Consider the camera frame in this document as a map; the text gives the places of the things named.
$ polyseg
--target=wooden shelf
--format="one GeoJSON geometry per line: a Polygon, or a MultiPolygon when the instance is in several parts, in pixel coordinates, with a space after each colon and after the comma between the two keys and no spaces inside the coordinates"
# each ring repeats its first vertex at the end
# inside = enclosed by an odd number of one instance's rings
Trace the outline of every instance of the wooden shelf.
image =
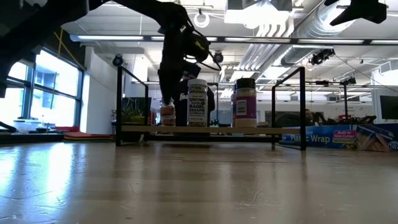
{"type": "Polygon", "coordinates": [[[163,133],[242,133],[242,134],[300,134],[295,128],[198,128],[122,125],[122,131],[163,133]]]}

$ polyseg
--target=window frame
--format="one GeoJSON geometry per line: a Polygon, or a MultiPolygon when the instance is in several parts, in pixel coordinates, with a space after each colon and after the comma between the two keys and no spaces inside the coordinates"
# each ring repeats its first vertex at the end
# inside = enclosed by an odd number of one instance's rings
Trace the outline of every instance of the window frame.
{"type": "MultiPolygon", "coordinates": [[[[57,55],[50,50],[42,47],[41,50],[47,52],[48,54],[57,57],[57,55]]],[[[28,62],[26,63],[26,60],[21,60],[20,63],[23,63],[24,65],[27,66],[27,75],[26,75],[26,80],[21,80],[18,78],[14,77],[7,77],[7,85],[9,86],[14,86],[18,88],[23,88],[24,89],[24,97],[23,97],[23,102],[22,102],[22,118],[23,119],[31,119],[31,109],[32,109],[32,100],[33,100],[33,91],[34,89],[41,90],[47,93],[51,93],[54,95],[59,95],[59,96],[64,96],[67,98],[71,98],[75,100],[75,110],[74,110],[74,120],[73,120],[73,125],[74,126],[79,126],[80,125],[80,116],[81,116],[81,98],[82,98],[82,89],[83,89],[83,74],[84,71],[78,66],[75,65],[74,63],[69,62],[68,60],[64,59],[63,57],[59,57],[59,60],[62,60],[63,62],[75,67],[78,70],[78,81],[77,81],[77,93],[76,96],[70,95],[68,93],[64,93],[58,90],[53,90],[52,88],[35,84],[35,76],[36,76],[36,58],[34,62],[28,62]]]]}

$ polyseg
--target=monitor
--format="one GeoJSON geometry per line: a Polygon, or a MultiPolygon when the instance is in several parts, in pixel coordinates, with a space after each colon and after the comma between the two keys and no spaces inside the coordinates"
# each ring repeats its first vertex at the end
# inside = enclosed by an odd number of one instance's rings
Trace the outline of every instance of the monitor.
{"type": "Polygon", "coordinates": [[[398,119],[398,96],[380,96],[382,119],[398,119]]]}

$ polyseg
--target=potted plant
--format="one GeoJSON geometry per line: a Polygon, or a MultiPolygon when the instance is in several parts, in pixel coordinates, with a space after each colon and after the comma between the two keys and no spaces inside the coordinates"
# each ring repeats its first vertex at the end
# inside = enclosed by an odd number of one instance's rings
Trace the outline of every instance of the potted plant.
{"type": "MultiPolygon", "coordinates": [[[[143,116],[143,110],[140,109],[139,100],[124,98],[123,101],[122,123],[144,124],[145,117],[143,116]]],[[[112,110],[112,116],[116,118],[116,110],[112,110]]]]}

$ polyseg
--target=white jar lid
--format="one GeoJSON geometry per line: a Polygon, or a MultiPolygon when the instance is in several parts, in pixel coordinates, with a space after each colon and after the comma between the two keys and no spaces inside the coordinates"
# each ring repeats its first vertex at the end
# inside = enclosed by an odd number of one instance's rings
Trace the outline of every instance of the white jar lid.
{"type": "Polygon", "coordinates": [[[188,80],[188,86],[192,86],[192,85],[203,85],[203,86],[207,86],[207,82],[206,82],[206,80],[200,80],[200,79],[191,79],[191,80],[188,80]]]}

